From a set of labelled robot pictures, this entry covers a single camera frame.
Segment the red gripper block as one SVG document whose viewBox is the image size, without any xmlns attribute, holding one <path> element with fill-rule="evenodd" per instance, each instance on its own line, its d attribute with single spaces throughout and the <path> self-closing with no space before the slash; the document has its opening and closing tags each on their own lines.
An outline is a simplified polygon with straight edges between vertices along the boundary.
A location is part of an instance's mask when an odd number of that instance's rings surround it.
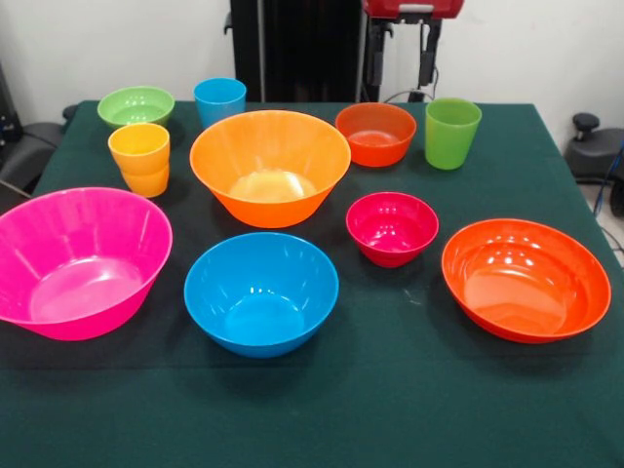
<svg viewBox="0 0 624 468">
<path fill-rule="evenodd" d="M 379 87 L 382 82 L 386 22 L 381 20 L 398 20 L 407 15 L 455 19 L 463 5 L 463 0 L 364 0 L 364 11 L 370 17 L 369 84 Z M 440 21 L 424 21 L 420 25 L 419 87 L 433 82 L 441 29 Z"/>
</svg>

